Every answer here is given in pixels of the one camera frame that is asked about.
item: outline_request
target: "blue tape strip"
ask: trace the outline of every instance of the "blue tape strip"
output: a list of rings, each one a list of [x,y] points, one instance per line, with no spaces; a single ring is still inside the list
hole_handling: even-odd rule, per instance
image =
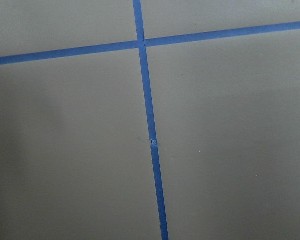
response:
[[[83,55],[83,54],[94,54],[108,51],[117,51],[124,49],[135,49],[138,47],[137,41],[123,41],[109,44],[93,45],[93,46],[82,46],[74,48],[66,48],[52,51],[41,51],[27,54],[13,55],[13,56],[0,56],[0,65],[12,64],[26,61],[42,60],[42,59],[54,59],[67,56]]]
[[[278,31],[286,31],[286,30],[294,30],[300,29],[300,21],[296,22],[287,22],[287,23],[278,23],[271,25],[262,25],[262,26],[250,26],[250,27],[242,27],[236,29],[228,29],[228,30],[219,30],[219,31],[208,31],[208,32],[200,32],[200,33],[191,33],[177,36],[165,36],[165,37],[157,37],[150,38],[145,40],[145,46],[158,46],[158,45],[166,45],[166,44],[176,44],[176,43],[185,43],[185,42],[193,42],[207,39],[218,39],[218,38],[227,38],[227,37],[235,37],[241,35],[249,35],[249,34],[261,34],[261,33],[269,33],[269,32],[278,32]]]
[[[161,238],[162,240],[168,240],[169,236],[168,236],[166,214],[165,214],[160,159],[159,159],[159,152],[158,152],[158,145],[157,145],[156,131],[155,131],[149,67],[148,67],[146,48],[144,44],[144,29],[143,29],[143,19],[142,19],[142,11],[141,11],[141,1],[133,0],[133,8],[134,8],[137,42],[139,47],[139,57],[140,57],[141,75],[142,75],[142,82],[143,82],[146,117],[148,122],[149,137],[151,140],[152,165],[153,165],[153,173],[154,173],[156,199],[157,199],[158,211],[159,211]]]

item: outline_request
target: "blue painter's tape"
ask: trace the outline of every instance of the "blue painter's tape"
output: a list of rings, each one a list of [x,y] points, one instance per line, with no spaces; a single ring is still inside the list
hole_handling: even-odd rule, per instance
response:
[[[42,60],[42,59],[54,59],[67,56],[83,55],[83,54],[94,54],[108,51],[117,51],[124,49],[135,49],[138,47],[137,41],[123,41],[109,44],[93,45],[93,46],[82,46],[74,48],[66,48],[60,50],[41,51],[33,52],[20,55],[12,56],[0,56],[0,65],[12,64],[26,61]]]
[[[159,152],[158,152],[156,131],[155,131],[149,67],[148,67],[146,48],[144,44],[144,28],[143,28],[143,19],[142,19],[142,11],[141,11],[141,1],[133,0],[133,8],[134,8],[137,42],[139,48],[146,117],[148,122],[149,137],[151,141],[151,156],[152,156],[156,199],[157,199],[158,211],[159,211],[161,238],[162,240],[168,240],[169,236],[167,230],[166,213],[165,213],[165,205],[164,205],[160,159],[159,159]]]
[[[176,43],[185,43],[192,41],[200,41],[207,39],[218,39],[218,38],[227,38],[227,37],[235,37],[241,35],[249,35],[249,34],[261,34],[261,33],[269,33],[269,32],[278,32],[278,31],[286,31],[286,30],[295,30],[300,29],[300,21],[296,22],[287,22],[287,23],[278,23],[271,25],[262,25],[262,26],[250,26],[250,27],[242,27],[242,28],[234,28],[228,30],[219,30],[219,31],[208,31],[208,32],[200,32],[200,33],[191,33],[177,36],[165,36],[165,37],[157,37],[150,38],[145,40],[145,46],[158,46],[158,45],[166,45],[166,44],[176,44]]]

